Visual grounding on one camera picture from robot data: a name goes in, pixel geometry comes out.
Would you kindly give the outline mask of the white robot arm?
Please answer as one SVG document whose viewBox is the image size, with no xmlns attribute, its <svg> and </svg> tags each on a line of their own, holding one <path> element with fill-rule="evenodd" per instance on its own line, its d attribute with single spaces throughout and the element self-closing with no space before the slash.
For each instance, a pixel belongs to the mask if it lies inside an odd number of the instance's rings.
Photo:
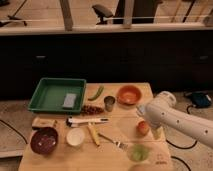
<svg viewBox="0 0 213 171">
<path fill-rule="evenodd" d="M 213 121 L 176 110 L 176 103 L 171 92 L 162 91 L 148 103 L 137 105 L 137 114 L 153 131 L 168 125 L 213 149 Z"/>
</svg>

